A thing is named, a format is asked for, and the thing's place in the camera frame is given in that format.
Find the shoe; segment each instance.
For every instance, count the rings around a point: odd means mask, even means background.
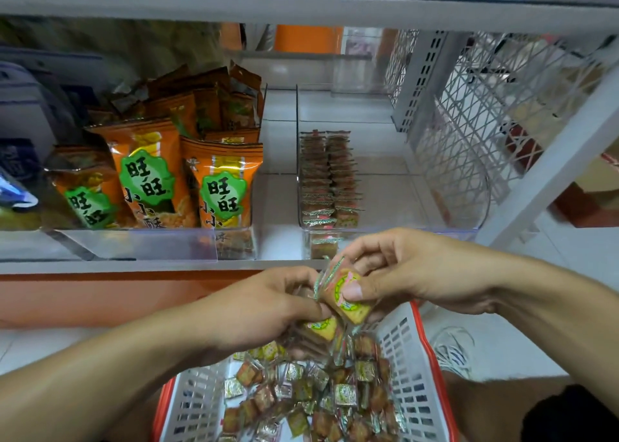
[[[470,380],[472,377],[471,352],[475,347],[475,340],[468,331],[458,326],[441,329],[430,345],[437,356],[441,370],[455,373]]]

